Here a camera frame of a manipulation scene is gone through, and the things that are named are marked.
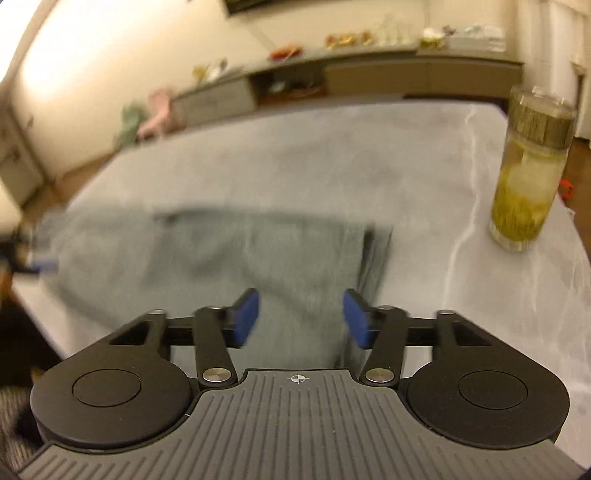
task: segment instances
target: jar lid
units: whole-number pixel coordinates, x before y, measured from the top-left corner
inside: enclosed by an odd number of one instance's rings
[[[576,119],[576,109],[563,98],[539,87],[511,89],[509,126],[533,143],[561,150],[568,148]]]

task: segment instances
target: cloth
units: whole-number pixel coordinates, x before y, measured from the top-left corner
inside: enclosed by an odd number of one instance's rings
[[[257,288],[259,319],[247,345],[230,352],[240,375],[341,366],[343,292],[374,299],[390,233],[278,213],[80,207],[46,218],[36,241],[59,265],[44,278],[50,288],[113,328],[152,309],[189,316]]]

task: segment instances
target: food item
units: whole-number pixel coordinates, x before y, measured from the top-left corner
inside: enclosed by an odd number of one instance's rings
[[[345,35],[329,35],[325,40],[326,48],[352,47],[357,44],[357,36],[352,33]]]
[[[373,45],[375,43],[375,37],[369,30],[362,32],[359,39],[363,45]]]
[[[298,45],[287,45],[273,50],[269,55],[270,60],[285,60],[301,55],[303,48]]]

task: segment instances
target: television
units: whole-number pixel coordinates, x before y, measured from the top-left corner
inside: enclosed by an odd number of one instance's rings
[[[285,0],[222,0],[230,15],[259,7],[263,4],[277,4]]]

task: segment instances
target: glass jar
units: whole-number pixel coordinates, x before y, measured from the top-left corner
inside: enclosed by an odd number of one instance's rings
[[[507,250],[537,238],[556,196],[573,139],[576,110],[539,88],[514,87],[489,229]]]

